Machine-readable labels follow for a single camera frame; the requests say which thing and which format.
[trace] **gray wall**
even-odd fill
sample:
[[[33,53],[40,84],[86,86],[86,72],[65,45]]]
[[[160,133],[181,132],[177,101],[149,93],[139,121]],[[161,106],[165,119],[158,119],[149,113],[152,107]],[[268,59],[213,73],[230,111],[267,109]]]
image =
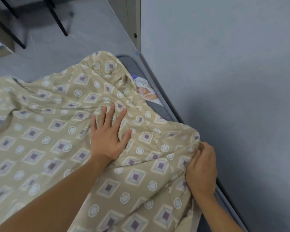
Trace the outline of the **gray wall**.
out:
[[[250,231],[290,231],[290,0],[141,0],[141,53]]]

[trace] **mattress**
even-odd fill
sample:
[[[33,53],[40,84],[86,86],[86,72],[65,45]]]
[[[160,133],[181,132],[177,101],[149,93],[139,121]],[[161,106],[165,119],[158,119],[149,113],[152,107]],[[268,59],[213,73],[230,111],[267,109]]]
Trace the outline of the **mattress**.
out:
[[[151,84],[151,87],[155,90],[157,96],[159,97],[161,101],[161,105],[156,104],[151,101],[146,101],[147,104],[160,116],[162,116],[164,119],[168,121],[178,121],[176,119],[176,116],[172,113],[170,107],[168,106],[166,100],[163,98],[162,94],[158,90],[158,87],[155,85],[154,80],[152,78],[147,78],[145,74],[142,72],[140,67],[137,65],[137,63],[129,56],[127,55],[117,55],[117,58],[123,63],[125,68],[130,72],[132,75],[136,75],[138,77],[141,77],[143,79],[146,79]],[[224,194],[222,193],[221,189],[216,186],[216,192],[215,197],[220,204],[220,206],[237,222],[237,224],[244,230],[247,231],[246,227],[244,226],[243,222],[240,220],[239,216],[236,214],[234,208],[230,205]],[[200,221],[198,223],[198,218],[195,218],[195,221],[192,224],[191,231],[192,232],[209,232],[211,231],[205,217],[201,216]]]

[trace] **gray tile floor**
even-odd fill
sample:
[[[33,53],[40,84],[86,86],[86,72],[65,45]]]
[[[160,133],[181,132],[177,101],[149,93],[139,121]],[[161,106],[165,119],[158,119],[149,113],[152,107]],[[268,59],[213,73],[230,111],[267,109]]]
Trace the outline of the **gray tile floor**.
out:
[[[60,72],[98,50],[127,54],[142,64],[106,0],[74,0],[56,5],[55,11],[69,31],[68,37],[46,8],[23,13],[19,21],[12,19],[11,28],[17,35],[27,29],[27,49],[15,44],[15,54],[0,58],[0,77],[12,75],[34,81]]]

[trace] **person's left arm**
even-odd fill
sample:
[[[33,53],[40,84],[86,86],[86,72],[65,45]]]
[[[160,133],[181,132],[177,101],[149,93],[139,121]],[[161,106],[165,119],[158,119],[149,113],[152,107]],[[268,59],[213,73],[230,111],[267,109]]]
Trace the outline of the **person's left arm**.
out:
[[[92,117],[88,162],[12,215],[0,225],[0,232],[68,230],[99,175],[120,155],[131,138],[131,130],[128,130],[122,140],[118,140],[120,123],[127,111],[123,110],[111,126],[114,112],[114,104],[108,113],[103,107],[97,126],[95,116]]]

